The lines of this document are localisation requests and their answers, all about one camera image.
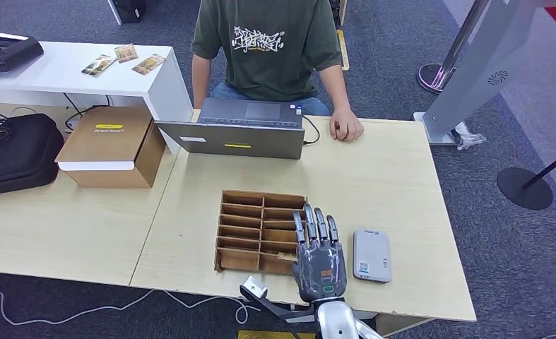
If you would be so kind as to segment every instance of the robot finger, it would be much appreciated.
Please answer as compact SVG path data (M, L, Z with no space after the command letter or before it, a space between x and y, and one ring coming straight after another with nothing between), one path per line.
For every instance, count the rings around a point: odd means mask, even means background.
M336 229L336 221L333 219L331 215L327 216L328 219L328 228L330 233L330 240L334 242L338 242L338 230Z
M311 205L306 203L303 207L304 215L306 217L307 222L307 235L309 236L309 244L313 242L313 240L317 241L317 231L315 230L315 217L313 216L313 210L311 209Z
M326 220L324 214L319 208L315 208L315 216L317 217L317 231L319 232L319 240L323 242L328 239L328 231L326 229Z
M302 228L302 219L300 217L300 214L298 213L298 211L294 210L292 212L292 217L295 220L295 232L296 232L297 242L299 244L305 243L306 241L304 239L304 228Z

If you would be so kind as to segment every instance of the laptop touchpad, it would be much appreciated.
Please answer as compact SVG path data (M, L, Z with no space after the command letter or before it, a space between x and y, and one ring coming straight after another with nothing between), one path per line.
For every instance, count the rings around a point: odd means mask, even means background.
M280 118L280 104L267 104L264 102L249 102L247 111L244 113L245 118L250 119L270 119L277 120Z

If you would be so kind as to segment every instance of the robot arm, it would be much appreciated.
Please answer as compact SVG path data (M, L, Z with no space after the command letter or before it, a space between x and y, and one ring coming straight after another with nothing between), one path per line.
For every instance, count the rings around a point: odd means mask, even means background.
M282 320L314 315L321 330L319 338L322 339L383 339L365 323L355 319L353 310L342 298L346 290L346 268L336 221L328 215L326 228L324 214L319 208L313 211L309 204L304 205L304 214L306 237L300 214L292 213L298 242L297 262L292 265L292 274L300 297L309 303L309 309L287 311L272 305L266 298L267 287L252 276L240 285L240 292L249 301Z

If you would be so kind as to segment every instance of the box lid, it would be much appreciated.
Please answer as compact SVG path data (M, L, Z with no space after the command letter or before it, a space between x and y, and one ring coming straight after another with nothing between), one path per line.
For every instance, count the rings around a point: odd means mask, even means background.
M151 116L145 107L98 107L84 114L57 155L64 171L132 170Z

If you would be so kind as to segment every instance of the plastic bag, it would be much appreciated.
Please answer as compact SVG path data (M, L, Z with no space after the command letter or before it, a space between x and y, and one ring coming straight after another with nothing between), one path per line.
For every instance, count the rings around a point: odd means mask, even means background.
M459 131L458 127L450 131L450 133L456 141L457 150L465 150L473 145L479 145L486 141L486 138L483 135L479 133L471 134L468 131Z

